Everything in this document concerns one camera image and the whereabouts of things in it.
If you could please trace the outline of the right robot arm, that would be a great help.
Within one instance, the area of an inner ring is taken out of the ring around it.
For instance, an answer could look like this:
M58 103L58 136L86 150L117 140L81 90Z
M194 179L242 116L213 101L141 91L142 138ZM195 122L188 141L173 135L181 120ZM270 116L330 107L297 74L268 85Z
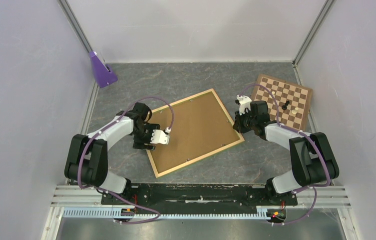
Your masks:
M240 134L253 131L261 139L290 152L291 170L266 182L267 202L277 204L291 191L298 193L308 187L326 187L339 177L339 166L324 133L303 132L271 120L265 101L239 96L235 103L239 109L235 112L234 130Z

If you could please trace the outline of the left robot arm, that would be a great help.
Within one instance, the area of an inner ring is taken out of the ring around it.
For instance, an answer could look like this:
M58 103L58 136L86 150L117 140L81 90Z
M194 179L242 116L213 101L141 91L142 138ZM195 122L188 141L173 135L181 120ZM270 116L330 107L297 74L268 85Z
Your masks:
M154 150L158 144L169 144L168 131L161 130L159 124L149 123L151 116L151 109L137 102L130 110L119 112L103 128L88 135L74 135L64 168L65 177L82 186L114 192L119 203L129 203L133 197L131 181L109 170L108 152L126 136L133 137L133 148L138 150Z

